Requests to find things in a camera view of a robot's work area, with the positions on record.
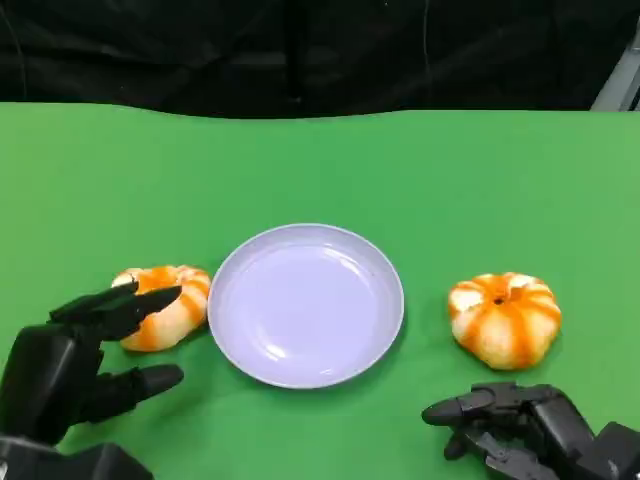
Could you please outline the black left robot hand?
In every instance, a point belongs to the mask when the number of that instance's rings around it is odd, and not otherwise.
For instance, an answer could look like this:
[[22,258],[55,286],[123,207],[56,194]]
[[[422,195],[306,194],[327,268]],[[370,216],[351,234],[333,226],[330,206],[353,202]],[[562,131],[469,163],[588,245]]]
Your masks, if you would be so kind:
[[182,381],[175,364],[100,370],[103,343],[138,332],[181,292],[178,286],[137,289],[130,282],[81,296],[51,311],[46,323],[20,330],[1,378],[2,435],[55,446],[70,427],[127,413]]

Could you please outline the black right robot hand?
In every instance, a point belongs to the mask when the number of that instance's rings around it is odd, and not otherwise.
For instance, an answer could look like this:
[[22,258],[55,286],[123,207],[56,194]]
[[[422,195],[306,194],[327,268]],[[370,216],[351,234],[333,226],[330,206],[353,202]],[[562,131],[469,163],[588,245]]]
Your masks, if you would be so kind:
[[446,460],[473,454],[492,479],[569,479],[595,440],[569,397],[549,384],[475,384],[425,408],[421,418],[451,429]]

